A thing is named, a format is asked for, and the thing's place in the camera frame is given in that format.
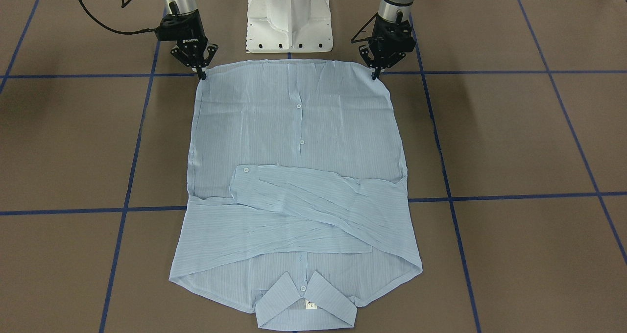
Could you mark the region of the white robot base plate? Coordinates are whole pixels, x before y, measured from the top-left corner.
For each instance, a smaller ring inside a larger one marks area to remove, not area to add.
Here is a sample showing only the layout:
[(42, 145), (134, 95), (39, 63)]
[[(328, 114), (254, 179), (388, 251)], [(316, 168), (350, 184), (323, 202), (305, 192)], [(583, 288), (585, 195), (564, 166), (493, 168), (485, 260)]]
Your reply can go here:
[(320, 53), (334, 47), (329, 0), (248, 0), (249, 53)]

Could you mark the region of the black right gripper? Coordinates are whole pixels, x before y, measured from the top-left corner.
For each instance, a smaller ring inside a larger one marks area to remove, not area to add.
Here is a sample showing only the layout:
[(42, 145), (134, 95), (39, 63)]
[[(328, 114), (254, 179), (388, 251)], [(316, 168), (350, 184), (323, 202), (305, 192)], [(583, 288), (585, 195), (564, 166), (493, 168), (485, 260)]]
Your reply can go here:
[(199, 80), (207, 78), (206, 68), (217, 53), (218, 46), (208, 41), (199, 10), (165, 15), (155, 36), (162, 42), (175, 42), (171, 55), (185, 67), (197, 70)]

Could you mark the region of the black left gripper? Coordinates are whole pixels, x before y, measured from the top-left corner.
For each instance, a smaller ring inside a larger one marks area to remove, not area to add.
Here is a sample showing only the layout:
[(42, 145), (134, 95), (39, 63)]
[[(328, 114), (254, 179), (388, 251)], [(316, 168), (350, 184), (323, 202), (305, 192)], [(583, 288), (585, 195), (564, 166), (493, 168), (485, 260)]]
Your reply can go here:
[(370, 24), (373, 25), (370, 36), (359, 38), (359, 43), (364, 43), (359, 47), (359, 54), (365, 65), (373, 70), (372, 80), (376, 80), (383, 70), (394, 67), (412, 52), (416, 41), (409, 18), (404, 13), (396, 13), (390, 22), (374, 14), (359, 29), (359, 34)]

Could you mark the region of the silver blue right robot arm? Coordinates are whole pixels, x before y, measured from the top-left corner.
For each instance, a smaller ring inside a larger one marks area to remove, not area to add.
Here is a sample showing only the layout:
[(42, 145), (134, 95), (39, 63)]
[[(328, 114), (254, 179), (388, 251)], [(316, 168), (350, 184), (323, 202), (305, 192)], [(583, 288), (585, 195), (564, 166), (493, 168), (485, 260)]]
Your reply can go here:
[[(132, 0), (121, 0), (126, 7)], [(165, 14), (156, 28), (135, 30), (134, 34), (154, 33), (160, 42), (174, 43), (171, 55), (183, 66), (195, 72), (199, 80), (206, 79), (206, 69), (217, 53), (218, 46), (210, 43), (202, 24), (196, 0), (163, 0)]]

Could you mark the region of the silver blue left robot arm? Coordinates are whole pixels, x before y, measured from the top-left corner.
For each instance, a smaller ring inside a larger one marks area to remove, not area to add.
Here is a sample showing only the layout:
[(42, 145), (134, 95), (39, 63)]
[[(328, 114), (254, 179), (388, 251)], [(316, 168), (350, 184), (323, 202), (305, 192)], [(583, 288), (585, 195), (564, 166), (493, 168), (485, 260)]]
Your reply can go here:
[(372, 69), (372, 79), (394, 67), (416, 46), (410, 23), (414, 0), (381, 0), (378, 11), (361, 27), (351, 43), (361, 43), (359, 55)]

